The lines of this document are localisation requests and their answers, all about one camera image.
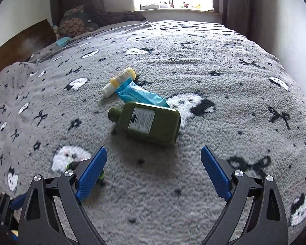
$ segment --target patterned cushion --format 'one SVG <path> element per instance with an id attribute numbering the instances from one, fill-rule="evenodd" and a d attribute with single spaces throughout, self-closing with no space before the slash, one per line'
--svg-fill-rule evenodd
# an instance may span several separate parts
<path id="1" fill-rule="evenodd" d="M 92 23 L 89 15 L 81 11 L 84 6 L 79 6 L 65 12 L 60 21 L 59 32 L 61 36 L 74 37 L 85 32 L 92 32 L 99 28 L 96 23 Z"/>
<path id="2" fill-rule="evenodd" d="M 84 12 L 84 11 L 85 11 L 84 6 L 81 5 L 81 6 L 78 6 L 78 7 L 75 7 L 73 9 L 70 9 L 70 10 L 66 11 L 64 13 L 64 17 L 69 15 L 69 14 L 73 14 L 73 13 L 77 13 L 77 12 Z"/>

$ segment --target bottle label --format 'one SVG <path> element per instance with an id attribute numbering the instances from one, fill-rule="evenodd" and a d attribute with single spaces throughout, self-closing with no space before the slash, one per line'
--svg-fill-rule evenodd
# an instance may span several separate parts
<path id="1" fill-rule="evenodd" d="M 131 115 L 131 121 L 128 129 L 149 134 L 151 131 L 152 122 L 154 120 L 154 115 L 154 110 L 146 110 L 136 107 Z"/>
<path id="2" fill-rule="evenodd" d="M 129 73 L 129 71 L 123 70 L 121 73 L 117 74 L 114 79 L 118 82 L 120 86 L 123 82 L 125 82 L 130 77 L 131 77 L 131 74 Z"/>

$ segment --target blue object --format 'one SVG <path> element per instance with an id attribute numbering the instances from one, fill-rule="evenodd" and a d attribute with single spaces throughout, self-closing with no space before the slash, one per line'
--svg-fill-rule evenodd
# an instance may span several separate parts
<path id="1" fill-rule="evenodd" d="M 206 146 L 201 150 L 201 161 L 218 195 L 225 199 L 226 202 L 229 201 L 232 197 L 230 192 L 231 181 L 229 181 L 228 177 Z"/>
<path id="2" fill-rule="evenodd" d="M 71 38 L 69 37 L 63 37 L 63 38 L 60 38 L 56 41 L 56 43 L 58 44 L 58 46 L 61 46 L 61 47 L 64 47 L 68 41 L 70 41 Z"/>
<path id="3" fill-rule="evenodd" d="M 126 80 L 120 87 L 118 87 L 116 93 L 125 103 L 133 101 L 170 108 L 167 101 L 163 97 L 139 87 L 131 80 L 131 78 Z"/>
<path id="4" fill-rule="evenodd" d="M 79 202 L 90 195 L 106 162 L 107 151 L 104 147 L 101 147 L 78 180 L 78 191 L 75 196 Z"/>
<path id="5" fill-rule="evenodd" d="M 26 199 L 26 195 L 27 195 L 27 193 L 24 193 L 23 195 L 15 197 L 13 199 L 13 201 L 10 203 L 10 207 L 13 210 L 18 210 L 18 209 L 22 208 L 23 205 L 24 205 L 24 201 Z"/>
<path id="6" fill-rule="evenodd" d="M 16 236 L 14 233 L 11 233 L 11 234 L 12 234 L 12 239 L 13 239 L 14 241 L 18 241 L 17 236 Z"/>

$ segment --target brown curtain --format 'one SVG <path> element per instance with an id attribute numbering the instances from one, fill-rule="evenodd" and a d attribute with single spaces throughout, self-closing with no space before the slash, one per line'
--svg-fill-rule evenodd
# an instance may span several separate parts
<path id="1" fill-rule="evenodd" d="M 250 0 L 223 0 L 222 24 L 248 36 L 250 25 Z"/>
<path id="2" fill-rule="evenodd" d="M 59 25 L 64 12 L 80 5 L 85 6 L 91 20 L 100 27 L 132 20 L 145 20 L 140 12 L 106 12 L 103 0 L 51 0 L 53 23 Z"/>

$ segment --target blanket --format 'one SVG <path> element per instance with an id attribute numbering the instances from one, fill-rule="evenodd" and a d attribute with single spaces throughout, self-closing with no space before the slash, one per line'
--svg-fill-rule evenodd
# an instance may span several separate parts
<path id="1" fill-rule="evenodd" d="M 123 102 L 100 90 L 126 67 L 180 112 L 174 147 L 128 138 L 108 120 Z M 246 37 L 217 23 L 136 24 L 47 47 L 0 72 L 0 191 L 22 194 L 36 174 L 59 176 L 104 146 L 106 183 L 83 206 L 107 244 L 203 240 L 225 205 L 200 160 L 206 144 L 248 176 L 275 177 L 293 241 L 306 225 L 306 98 Z"/>

